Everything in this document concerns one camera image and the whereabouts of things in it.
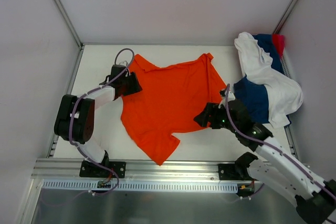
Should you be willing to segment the orange t shirt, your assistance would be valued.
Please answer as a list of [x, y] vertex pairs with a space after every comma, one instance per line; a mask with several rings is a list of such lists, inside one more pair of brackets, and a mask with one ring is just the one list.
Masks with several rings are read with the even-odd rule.
[[142, 91], [124, 96], [121, 122], [129, 137], [157, 165], [176, 150], [174, 133], [202, 129], [194, 117], [208, 102], [220, 103], [226, 84], [212, 65], [213, 56], [160, 68], [135, 55], [130, 70]]

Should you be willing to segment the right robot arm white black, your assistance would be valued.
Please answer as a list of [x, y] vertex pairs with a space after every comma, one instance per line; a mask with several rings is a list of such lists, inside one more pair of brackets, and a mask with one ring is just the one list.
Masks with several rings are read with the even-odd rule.
[[327, 181], [300, 163], [265, 126], [250, 118], [239, 100], [207, 103], [194, 121], [234, 133], [249, 152], [235, 160], [233, 176], [267, 185], [286, 198], [306, 223], [324, 223], [335, 211], [335, 180]]

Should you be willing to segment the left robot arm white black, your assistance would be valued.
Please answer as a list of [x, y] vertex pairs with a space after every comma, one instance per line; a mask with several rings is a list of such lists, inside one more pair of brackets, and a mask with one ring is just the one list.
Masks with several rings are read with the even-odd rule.
[[80, 96], [66, 94], [57, 113], [54, 133], [68, 141], [91, 165], [99, 177], [110, 170], [109, 155], [92, 139], [95, 111], [119, 97], [142, 91], [135, 72], [127, 66], [113, 65], [111, 72], [98, 87]]

